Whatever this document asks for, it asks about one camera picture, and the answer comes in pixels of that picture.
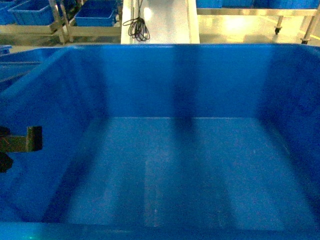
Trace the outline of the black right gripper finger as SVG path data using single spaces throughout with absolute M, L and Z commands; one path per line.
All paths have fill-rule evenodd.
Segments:
M 43 148 L 43 128 L 28 126 L 26 135 L 13 135 L 9 128 L 0 127 L 0 172 L 6 173 L 13 165 L 8 153 L 36 152 Z

